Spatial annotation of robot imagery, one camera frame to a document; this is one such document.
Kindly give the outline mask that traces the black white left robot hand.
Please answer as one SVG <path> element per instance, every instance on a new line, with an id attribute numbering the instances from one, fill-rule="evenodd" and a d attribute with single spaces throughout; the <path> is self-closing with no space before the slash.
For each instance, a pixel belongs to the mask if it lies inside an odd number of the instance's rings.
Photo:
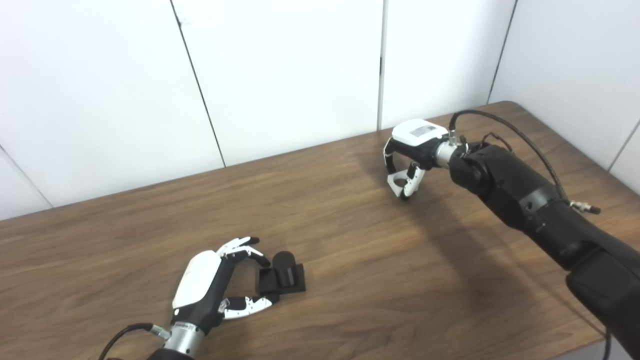
<path id="1" fill-rule="evenodd" d="M 256 296 L 226 296 L 236 265 L 246 259 L 262 268 L 269 259 L 253 248 L 258 237 L 234 238 L 217 251 L 206 250 L 195 255 L 187 265 L 172 300 L 171 325 L 195 326 L 204 335 L 221 326 L 225 320 L 239 319 L 262 312 L 281 300 L 276 292 Z"/>

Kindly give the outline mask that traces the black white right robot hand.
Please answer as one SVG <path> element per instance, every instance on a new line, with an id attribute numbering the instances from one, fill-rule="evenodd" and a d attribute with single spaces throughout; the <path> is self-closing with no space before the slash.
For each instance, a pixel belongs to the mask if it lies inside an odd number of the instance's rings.
<path id="1" fill-rule="evenodd" d="M 425 173 L 438 163 L 438 150 L 448 142 L 449 132 L 440 125 L 420 118 L 403 121 L 391 130 L 382 156 L 387 171 L 387 183 L 397 198 L 407 201 L 418 191 Z M 398 171 L 394 155 L 409 159 L 406 170 Z"/>

